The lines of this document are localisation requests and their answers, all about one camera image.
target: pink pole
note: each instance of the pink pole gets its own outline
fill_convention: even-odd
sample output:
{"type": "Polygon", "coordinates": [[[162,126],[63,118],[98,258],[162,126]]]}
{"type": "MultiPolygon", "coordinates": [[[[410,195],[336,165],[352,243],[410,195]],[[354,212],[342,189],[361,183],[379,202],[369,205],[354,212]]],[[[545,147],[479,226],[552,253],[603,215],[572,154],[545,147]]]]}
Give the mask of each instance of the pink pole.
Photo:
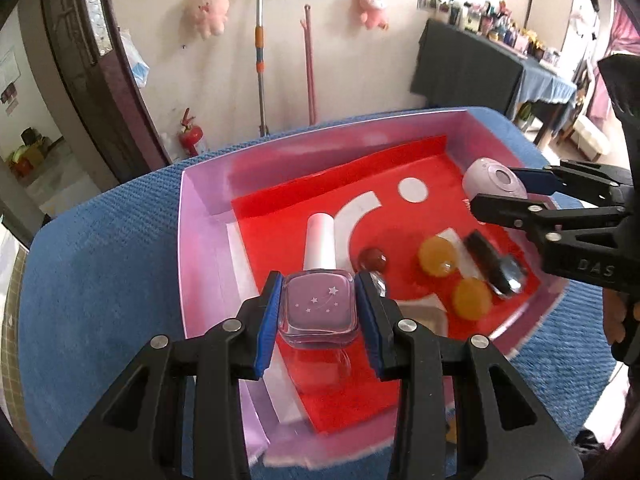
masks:
{"type": "Polygon", "coordinates": [[[311,41],[311,6],[305,5],[305,19],[300,20],[305,31],[305,60],[306,60],[306,95],[309,106],[309,124],[316,124],[316,83],[314,80],[314,50],[311,41]]]}

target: pink plush toy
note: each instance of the pink plush toy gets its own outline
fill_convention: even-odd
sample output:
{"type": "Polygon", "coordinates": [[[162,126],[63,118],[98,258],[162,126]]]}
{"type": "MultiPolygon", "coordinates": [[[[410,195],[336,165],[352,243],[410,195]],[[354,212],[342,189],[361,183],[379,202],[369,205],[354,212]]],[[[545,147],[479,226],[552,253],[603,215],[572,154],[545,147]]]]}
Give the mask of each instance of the pink plush toy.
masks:
{"type": "Polygon", "coordinates": [[[225,31],[229,0],[190,0],[188,12],[203,40],[225,31]]]}
{"type": "Polygon", "coordinates": [[[383,30],[389,28],[389,20],[386,16],[386,1],[385,0],[358,0],[360,3],[360,9],[362,13],[360,15],[360,21],[371,30],[375,27],[380,27],[383,30]]]}

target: mop handle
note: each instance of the mop handle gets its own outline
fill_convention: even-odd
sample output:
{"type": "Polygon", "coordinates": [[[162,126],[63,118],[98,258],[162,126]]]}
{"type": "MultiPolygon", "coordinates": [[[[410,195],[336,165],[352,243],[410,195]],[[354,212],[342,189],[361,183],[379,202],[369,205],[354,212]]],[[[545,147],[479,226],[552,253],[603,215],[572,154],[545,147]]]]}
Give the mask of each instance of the mop handle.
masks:
{"type": "Polygon", "coordinates": [[[316,124],[316,84],[314,80],[313,44],[311,41],[311,6],[305,5],[305,19],[300,21],[305,33],[305,61],[306,61],[306,96],[309,107],[309,125],[316,124]]]}
{"type": "Polygon", "coordinates": [[[255,69],[264,72],[264,29],[262,28],[262,0],[256,0],[255,7],[255,69]]]}
{"type": "Polygon", "coordinates": [[[264,29],[262,27],[262,0],[255,4],[255,70],[258,73],[258,98],[260,101],[260,136],[269,133],[264,111],[264,29]]]}

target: white circle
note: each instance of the white circle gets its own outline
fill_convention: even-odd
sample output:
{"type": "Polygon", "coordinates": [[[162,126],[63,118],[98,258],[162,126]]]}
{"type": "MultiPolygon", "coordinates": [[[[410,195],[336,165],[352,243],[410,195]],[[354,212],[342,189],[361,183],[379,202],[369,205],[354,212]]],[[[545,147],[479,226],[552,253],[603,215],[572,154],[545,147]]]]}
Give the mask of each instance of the white circle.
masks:
{"type": "Polygon", "coordinates": [[[429,196],[429,190],[426,184],[412,176],[400,181],[400,184],[398,184],[398,193],[400,193],[400,196],[407,202],[413,203],[424,202],[429,196]]]}

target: plastic bag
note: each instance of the plastic bag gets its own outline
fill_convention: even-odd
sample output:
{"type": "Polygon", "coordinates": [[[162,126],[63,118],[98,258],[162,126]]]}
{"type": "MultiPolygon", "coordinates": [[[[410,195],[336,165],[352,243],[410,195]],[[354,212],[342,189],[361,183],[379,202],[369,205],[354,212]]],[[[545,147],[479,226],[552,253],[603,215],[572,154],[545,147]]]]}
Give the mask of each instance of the plastic bag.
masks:
{"type": "Polygon", "coordinates": [[[142,59],[142,56],[140,56],[136,46],[133,44],[131,34],[128,30],[120,31],[120,39],[122,40],[124,51],[126,52],[127,59],[129,60],[129,67],[131,68],[133,79],[136,80],[138,88],[144,88],[146,86],[146,77],[149,74],[149,65],[146,64],[142,59]]]}

